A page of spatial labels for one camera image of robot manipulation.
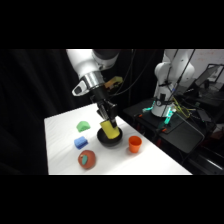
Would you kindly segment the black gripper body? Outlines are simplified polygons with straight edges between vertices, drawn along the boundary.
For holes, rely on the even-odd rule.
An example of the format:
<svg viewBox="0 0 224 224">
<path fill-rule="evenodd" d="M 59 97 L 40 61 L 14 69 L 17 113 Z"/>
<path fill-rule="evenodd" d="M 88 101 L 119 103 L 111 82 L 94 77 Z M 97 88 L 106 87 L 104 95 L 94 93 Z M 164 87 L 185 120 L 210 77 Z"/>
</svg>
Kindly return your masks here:
<svg viewBox="0 0 224 224">
<path fill-rule="evenodd" d="M 117 106 L 112 103 L 109 98 L 108 91 L 105 87 L 97 87 L 90 91 L 90 99 L 93 103 L 97 104 L 97 107 L 103 106 L 108 115 L 108 107 L 109 106 Z"/>
</svg>

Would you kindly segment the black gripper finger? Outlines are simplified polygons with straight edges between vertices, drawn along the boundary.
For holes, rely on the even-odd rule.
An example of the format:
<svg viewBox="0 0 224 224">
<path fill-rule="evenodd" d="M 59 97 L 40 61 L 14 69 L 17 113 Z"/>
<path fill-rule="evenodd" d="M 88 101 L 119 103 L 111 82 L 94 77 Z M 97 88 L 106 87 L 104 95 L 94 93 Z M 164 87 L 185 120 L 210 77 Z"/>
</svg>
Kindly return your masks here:
<svg viewBox="0 0 224 224">
<path fill-rule="evenodd" d="M 108 119 L 108 115 L 107 112 L 105 110 L 105 108 L 103 106 L 100 106 L 97 110 L 97 113 L 104 119 L 107 120 Z"/>
<path fill-rule="evenodd" d="M 113 128 L 117 127 L 116 116 L 117 116 L 117 106 L 108 107 L 108 116 Z"/>
</svg>

